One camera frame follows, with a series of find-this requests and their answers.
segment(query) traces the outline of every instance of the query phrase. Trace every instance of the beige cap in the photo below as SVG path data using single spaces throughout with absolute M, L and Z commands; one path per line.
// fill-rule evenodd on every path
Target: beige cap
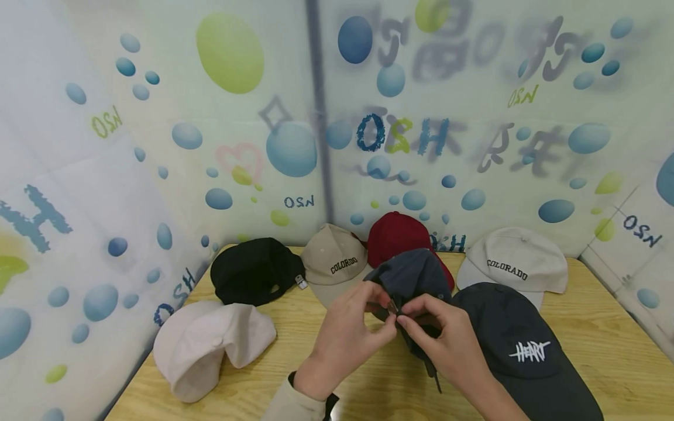
M 300 257 L 311 290 L 326 308 L 372 270 L 361 241 L 332 224 L 323 225 L 311 237 Z
M 248 304 L 199 301 L 168 318 L 154 340 L 154 362 L 171 393 L 191 403 L 220 379 L 227 353 L 236 368 L 247 366 L 276 338 L 272 319 Z
M 501 228 L 480 238 L 466 252 L 456 284 L 459 289 L 479 282 L 509 286 L 541 309 L 543 292 L 566 290 L 564 254 L 552 241 L 525 228 Z

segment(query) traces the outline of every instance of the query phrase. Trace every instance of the wrist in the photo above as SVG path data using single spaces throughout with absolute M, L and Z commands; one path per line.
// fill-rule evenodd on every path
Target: wrist
M 311 399 L 325 401 L 341 382 L 331 373 L 330 364 L 309 356 L 297 369 L 293 388 Z

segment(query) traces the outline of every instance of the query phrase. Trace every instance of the navy cap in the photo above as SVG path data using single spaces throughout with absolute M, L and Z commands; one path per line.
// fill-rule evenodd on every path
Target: navy cap
M 365 281 L 380 284 L 386 291 L 391 301 L 395 304 L 398 315 L 402 315 L 402 306 L 414 297 L 429 294 L 446 303 L 452 298 L 452 291 L 445 278 L 439 260 L 428 249 L 415 249 L 406 251 L 385 261 L 377 269 L 365 276 Z M 388 314 L 375 314 L 378 319 L 386 320 Z M 437 390 L 440 384 L 437 380 L 437 371 L 431 359 L 416 342 L 407 334 L 407 331 L 396 322 L 396 327 L 401 332 L 407 348 L 410 352 L 424 362 L 429 377 L 434 377 Z M 431 337 L 438 337 L 440 330 L 434 326 L 422 325 L 424 331 Z
M 452 304 L 468 313 L 489 369 L 532 421 L 603 420 L 552 329 L 525 296 L 481 282 L 459 291 Z

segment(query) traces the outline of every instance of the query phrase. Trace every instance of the wooden table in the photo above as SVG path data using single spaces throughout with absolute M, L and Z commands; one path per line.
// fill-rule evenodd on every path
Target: wooden table
M 291 247 L 299 254 L 301 247 Z M 440 253 L 452 273 L 463 254 Z M 606 420 L 674 420 L 674 365 L 578 260 L 568 259 L 565 294 L 545 293 L 541 314 L 599 403 Z M 186 304 L 217 300 L 210 268 Z M 258 307 L 278 337 L 252 364 L 237 370 L 225 358 L 218 386 L 201 401 L 181 403 L 151 355 L 107 420 L 257 420 L 281 381 L 310 353 L 326 313 L 311 289 L 293 288 Z M 381 324 L 366 315 L 366 324 Z M 333 420 L 480 420 L 449 383 L 443 393 L 400 335 L 337 388 Z

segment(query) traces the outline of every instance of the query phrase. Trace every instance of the wall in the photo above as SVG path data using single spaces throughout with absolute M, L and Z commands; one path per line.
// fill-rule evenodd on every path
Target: wall
M 391 210 L 542 232 L 674 358 L 673 9 L 6 1 L 2 418 L 104 417 L 221 245 Z

